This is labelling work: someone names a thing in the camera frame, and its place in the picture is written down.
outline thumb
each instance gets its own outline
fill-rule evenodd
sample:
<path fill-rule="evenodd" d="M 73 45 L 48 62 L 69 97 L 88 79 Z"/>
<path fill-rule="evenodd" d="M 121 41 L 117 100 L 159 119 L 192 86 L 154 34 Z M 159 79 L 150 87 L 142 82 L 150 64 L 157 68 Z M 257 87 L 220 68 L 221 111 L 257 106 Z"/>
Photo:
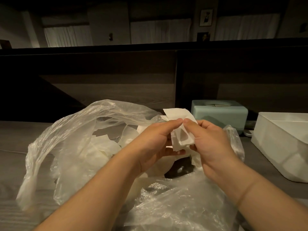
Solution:
<path fill-rule="evenodd" d="M 160 126 L 160 134 L 167 136 L 171 133 L 171 131 L 175 130 L 176 128 L 179 128 L 180 125 L 182 125 L 183 119 L 179 118 L 177 120 L 170 120 L 165 123 L 163 123 Z"/>
<path fill-rule="evenodd" d="M 192 133 L 195 136 L 195 138 L 200 137 L 205 131 L 204 128 L 202 128 L 197 123 L 193 122 L 188 118 L 185 118 L 183 120 L 183 125 L 188 132 Z"/>

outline left hand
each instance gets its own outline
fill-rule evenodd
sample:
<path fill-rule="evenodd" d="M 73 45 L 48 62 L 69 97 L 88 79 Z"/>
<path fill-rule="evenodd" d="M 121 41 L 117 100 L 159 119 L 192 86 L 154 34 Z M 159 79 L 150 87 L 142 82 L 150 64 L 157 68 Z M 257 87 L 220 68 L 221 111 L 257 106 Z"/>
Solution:
<path fill-rule="evenodd" d="M 154 123 L 148 126 L 137 138 L 125 148 L 136 154 L 140 163 L 140 171 L 147 171 L 163 156 L 183 155 L 185 150 L 173 151 L 170 133 L 179 128 L 182 119 L 171 120 L 164 123 Z"/>

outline hand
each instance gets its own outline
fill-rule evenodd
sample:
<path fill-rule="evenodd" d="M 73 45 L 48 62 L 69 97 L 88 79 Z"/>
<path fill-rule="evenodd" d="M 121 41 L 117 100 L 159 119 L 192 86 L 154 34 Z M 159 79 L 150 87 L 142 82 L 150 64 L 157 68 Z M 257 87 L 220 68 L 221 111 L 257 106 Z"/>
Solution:
<path fill-rule="evenodd" d="M 185 150 L 173 151 L 170 133 L 183 123 L 181 118 L 148 126 L 137 138 L 125 148 L 137 155 L 140 172 L 147 171 L 163 156 L 183 155 Z"/>
<path fill-rule="evenodd" d="M 183 124 L 188 132 L 195 136 L 195 145 L 190 148 L 201 156 L 202 168 L 205 175 L 214 178 L 216 171 L 229 164 L 238 161 L 225 131 L 206 120 L 193 122 L 184 119 Z"/>

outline right hand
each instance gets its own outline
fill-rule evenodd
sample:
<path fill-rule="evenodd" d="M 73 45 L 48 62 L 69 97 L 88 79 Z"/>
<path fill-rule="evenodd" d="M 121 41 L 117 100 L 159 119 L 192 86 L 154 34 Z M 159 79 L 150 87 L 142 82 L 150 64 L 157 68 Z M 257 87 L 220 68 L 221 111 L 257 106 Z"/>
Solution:
<path fill-rule="evenodd" d="M 184 119 L 186 130 L 195 136 L 195 145 L 190 148 L 201 156 L 201 163 L 205 175 L 215 180 L 218 172 L 231 163 L 240 161 L 235 155 L 225 131 L 206 120 L 197 123 Z"/>

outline forearm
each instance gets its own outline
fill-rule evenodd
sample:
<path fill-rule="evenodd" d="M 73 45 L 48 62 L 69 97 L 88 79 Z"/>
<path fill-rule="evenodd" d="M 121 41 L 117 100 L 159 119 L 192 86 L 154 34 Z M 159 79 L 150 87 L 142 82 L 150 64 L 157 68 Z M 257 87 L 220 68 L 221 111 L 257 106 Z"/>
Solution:
<path fill-rule="evenodd" d="M 139 162 L 124 148 L 36 231 L 110 230 L 139 172 Z"/>
<path fill-rule="evenodd" d="M 306 230 L 308 209 L 240 161 L 213 179 L 256 231 Z"/>

